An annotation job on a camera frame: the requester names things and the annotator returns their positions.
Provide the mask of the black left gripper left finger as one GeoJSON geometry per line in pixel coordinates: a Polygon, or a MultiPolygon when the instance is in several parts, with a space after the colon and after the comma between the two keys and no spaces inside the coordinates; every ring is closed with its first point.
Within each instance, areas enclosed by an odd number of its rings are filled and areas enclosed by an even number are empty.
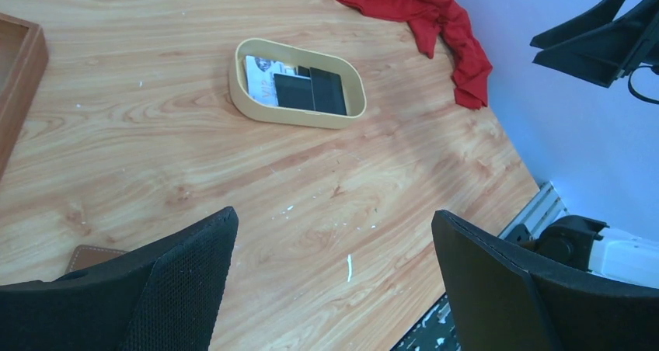
{"type": "Polygon", "coordinates": [[[3,350],[206,350],[239,219],[226,207],[56,280],[1,288],[3,350]]]}

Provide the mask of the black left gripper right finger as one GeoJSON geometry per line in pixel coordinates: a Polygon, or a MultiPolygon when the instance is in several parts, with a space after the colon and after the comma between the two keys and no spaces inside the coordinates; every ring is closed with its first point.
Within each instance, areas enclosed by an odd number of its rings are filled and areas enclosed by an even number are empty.
{"type": "Polygon", "coordinates": [[[507,242],[448,210],[431,229],[464,350],[656,350],[658,292],[507,242]]]}

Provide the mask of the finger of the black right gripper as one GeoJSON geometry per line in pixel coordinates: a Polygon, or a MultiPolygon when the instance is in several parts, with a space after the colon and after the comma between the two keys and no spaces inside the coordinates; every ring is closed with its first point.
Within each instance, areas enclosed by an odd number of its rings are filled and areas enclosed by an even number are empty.
{"type": "Polygon", "coordinates": [[[608,24],[553,47],[535,64],[608,88],[639,66],[658,69],[658,0],[641,0],[608,24]]]}
{"type": "Polygon", "coordinates": [[[530,45],[546,49],[604,26],[615,18],[624,2],[625,0],[601,0],[581,15],[534,36],[530,45]]]}

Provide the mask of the brown leather card holder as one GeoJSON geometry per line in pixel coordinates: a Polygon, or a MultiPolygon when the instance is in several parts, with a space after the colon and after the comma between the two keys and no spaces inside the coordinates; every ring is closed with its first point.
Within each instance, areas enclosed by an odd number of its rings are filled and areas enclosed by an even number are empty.
{"type": "Polygon", "coordinates": [[[101,248],[91,245],[77,246],[68,262],[65,274],[72,273],[80,269],[86,269],[118,256],[125,254],[126,251],[114,248],[101,248]]]}

